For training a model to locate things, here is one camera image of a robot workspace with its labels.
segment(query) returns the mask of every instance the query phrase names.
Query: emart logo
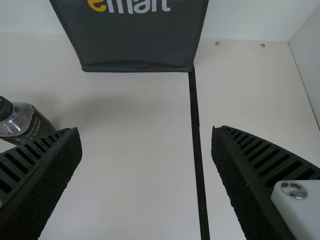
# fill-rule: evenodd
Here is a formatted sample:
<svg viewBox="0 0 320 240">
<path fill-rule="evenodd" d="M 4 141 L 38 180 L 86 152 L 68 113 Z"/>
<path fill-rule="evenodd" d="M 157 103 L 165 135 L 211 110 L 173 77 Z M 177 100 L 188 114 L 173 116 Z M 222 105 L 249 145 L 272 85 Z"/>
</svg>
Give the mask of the emart logo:
<svg viewBox="0 0 320 240">
<path fill-rule="evenodd" d="M 113 0 L 87 0 L 87 1 L 89 6 L 97 12 L 104 12 L 107 9 L 109 10 L 109 13 L 115 12 Z M 122 1 L 126 1 L 127 12 L 129 14 L 134 14 L 134 12 L 137 14 L 144 14 L 148 12 L 150 9 L 152 12 L 157 11 L 157 0 L 143 0 L 141 2 L 138 2 L 139 0 L 116 0 L 116 6 L 119 14 L 124 13 L 124 6 Z M 167 0 L 161 0 L 161 1 L 162 1 L 161 2 L 162 11 L 169 12 L 171 8 L 168 7 Z"/>
</svg>

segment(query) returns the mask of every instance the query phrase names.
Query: black strip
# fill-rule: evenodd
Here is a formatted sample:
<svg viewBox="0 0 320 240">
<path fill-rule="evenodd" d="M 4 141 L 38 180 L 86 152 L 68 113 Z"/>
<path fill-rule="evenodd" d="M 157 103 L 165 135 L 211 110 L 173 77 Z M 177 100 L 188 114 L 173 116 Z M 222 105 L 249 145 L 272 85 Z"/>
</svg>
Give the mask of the black strip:
<svg viewBox="0 0 320 240">
<path fill-rule="evenodd" d="M 200 221 L 201 240 L 209 240 L 209 222 L 207 212 L 206 188 L 204 178 L 204 166 L 202 163 L 201 141 L 200 141 L 200 121 L 197 97 L 196 72 L 192 67 L 189 72 L 189 90 L 191 107 L 191 127 L 193 141 L 194 168 L 196 180 L 196 192 L 198 197 L 198 211 Z"/>
</svg>

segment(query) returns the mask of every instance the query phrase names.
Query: plastic bottle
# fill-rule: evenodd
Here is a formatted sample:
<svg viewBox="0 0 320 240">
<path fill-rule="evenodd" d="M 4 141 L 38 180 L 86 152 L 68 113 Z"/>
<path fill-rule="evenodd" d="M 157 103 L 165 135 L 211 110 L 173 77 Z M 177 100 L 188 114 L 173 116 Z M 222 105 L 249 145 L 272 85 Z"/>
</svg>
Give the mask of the plastic bottle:
<svg viewBox="0 0 320 240">
<path fill-rule="evenodd" d="M 49 120 L 31 104 L 10 102 L 0 96 L 0 139 L 20 145 L 55 131 Z"/>
</svg>

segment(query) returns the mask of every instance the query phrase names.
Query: bottle cap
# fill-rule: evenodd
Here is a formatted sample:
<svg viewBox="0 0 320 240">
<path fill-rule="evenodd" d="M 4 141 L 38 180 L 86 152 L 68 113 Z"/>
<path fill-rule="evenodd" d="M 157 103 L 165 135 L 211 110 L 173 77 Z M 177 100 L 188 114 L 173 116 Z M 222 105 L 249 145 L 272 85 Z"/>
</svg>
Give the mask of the bottle cap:
<svg viewBox="0 0 320 240">
<path fill-rule="evenodd" d="M 3 96 L 0 96 L 0 122 L 7 120 L 13 111 L 14 105 Z"/>
</svg>

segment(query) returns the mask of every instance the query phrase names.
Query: screw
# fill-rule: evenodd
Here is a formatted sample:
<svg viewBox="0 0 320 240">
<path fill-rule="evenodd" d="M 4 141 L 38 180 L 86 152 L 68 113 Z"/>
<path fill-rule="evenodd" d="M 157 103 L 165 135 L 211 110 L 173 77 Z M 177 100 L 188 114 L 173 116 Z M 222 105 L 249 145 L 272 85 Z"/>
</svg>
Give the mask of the screw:
<svg viewBox="0 0 320 240">
<path fill-rule="evenodd" d="M 308 196 L 306 188 L 296 181 L 284 181 L 281 189 L 294 199 L 305 199 Z"/>
<path fill-rule="evenodd" d="M 299 184 L 296 184 L 296 183 L 291 183 L 290 186 L 294 190 L 300 190 L 301 189 L 301 186 Z"/>
</svg>

